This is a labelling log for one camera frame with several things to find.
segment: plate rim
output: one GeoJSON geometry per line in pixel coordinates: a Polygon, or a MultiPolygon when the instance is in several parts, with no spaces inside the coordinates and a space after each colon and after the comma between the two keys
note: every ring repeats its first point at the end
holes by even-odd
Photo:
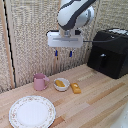
{"type": "MultiPolygon", "coordinates": [[[[41,97],[41,98],[44,98],[44,99],[48,100],[47,98],[42,97],[42,96],[38,96],[38,95],[25,96],[25,97],[20,98],[19,100],[22,100],[22,99],[27,98],[27,97],[41,97]]],[[[14,124],[11,122],[10,115],[11,115],[11,110],[12,110],[12,108],[14,107],[14,105],[15,105],[19,100],[17,100],[17,101],[11,106],[11,108],[10,108],[10,110],[9,110],[9,122],[10,122],[10,124],[11,124],[14,128],[17,128],[17,127],[15,127],[14,124]]],[[[51,103],[51,105],[52,105],[53,108],[54,108],[54,118],[53,118],[52,122],[49,124],[49,126],[51,126],[51,125],[53,124],[55,118],[56,118],[56,110],[55,110],[55,107],[54,107],[53,103],[52,103],[50,100],[48,100],[48,101],[51,103]]]]}

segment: white plate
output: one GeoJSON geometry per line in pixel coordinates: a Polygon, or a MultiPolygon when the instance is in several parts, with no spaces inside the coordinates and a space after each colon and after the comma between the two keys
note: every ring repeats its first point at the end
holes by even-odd
{"type": "Polygon", "coordinates": [[[55,119],[54,105],[41,96],[27,96],[16,101],[9,111],[14,128],[48,128],[55,119]]]}

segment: mug handle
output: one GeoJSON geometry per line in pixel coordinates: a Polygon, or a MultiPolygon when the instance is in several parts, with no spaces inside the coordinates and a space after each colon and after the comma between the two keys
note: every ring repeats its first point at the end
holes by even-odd
{"type": "Polygon", "coordinates": [[[45,76],[45,78],[43,78],[45,81],[48,81],[48,83],[47,83],[47,85],[45,86],[45,88],[44,89],[46,89],[47,87],[48,87],[48,84],[49,84],[49,82],[50,82],[50,80],[49,80],[49,78],[46,76],[46,75],[44,75],[45,76]]]}

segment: white object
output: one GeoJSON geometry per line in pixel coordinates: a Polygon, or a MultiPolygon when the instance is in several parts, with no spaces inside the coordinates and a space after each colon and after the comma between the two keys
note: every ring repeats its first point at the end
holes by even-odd
{"type": "Polygon", "coordinates": [[[64,78],[57,78],[54,80],[54,87],[58,90],[58,91],[66,91],[69,87],[70,83],[68,80],[64,79],[64,78]],[[63,82],[63,84],[65,85],[65,87],[58,87],[56,84],[55,84],[55,81],[56,80],[60,80],[63,82]]]}
{"type": "Polygon", "coordinates": [[[83,37],[81,35],[62,38],[59,32],[48,32],[47,36],[50,47],[80,48],[83,45],[83,37]]]}
{"type": "Polygon", "coordinates": [[[110,128],[128,128],[128,103],[119,118],[110,128]]]}
{"type": "Polygon", "coordinates": [[[9,121],[14,128],[48,128],[55,115],[55,108],[48,99],[27,96],[12,105],[9,121]]]}
{"type": "Polygon", "coordinates": [[[47,33],[48,45],[50,47],[80,48],[83,45],[83,36],[82,32],[77,33],[76,31],[79,27],[89,25],[92,22],[94,9],[90,5],[95,1],[61,0],[57,20],[63,31],[61,29],[59,32],[49,31],[47,33]]]}

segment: floral plate border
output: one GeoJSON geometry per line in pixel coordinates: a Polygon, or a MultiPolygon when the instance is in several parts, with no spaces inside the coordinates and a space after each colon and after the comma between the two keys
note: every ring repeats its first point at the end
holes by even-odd
{"type": "Polygon", "coordinates": [[[24,103],[31,102],[33,100],[36,100],[37,102],[46,105],[49,113],[48,113],[48,118],[43,122],[43,124],[39,126],[33,126],[31,128],[48,128],[54,122],[56,115],[55,107],[48,99],[41,96],[26,96],[16,101],[10,108],[9,121],[14,128],[30,128],[29,126],[25,126],[24,124],[21,124],[18,121],[17,110],[24,103]]]}

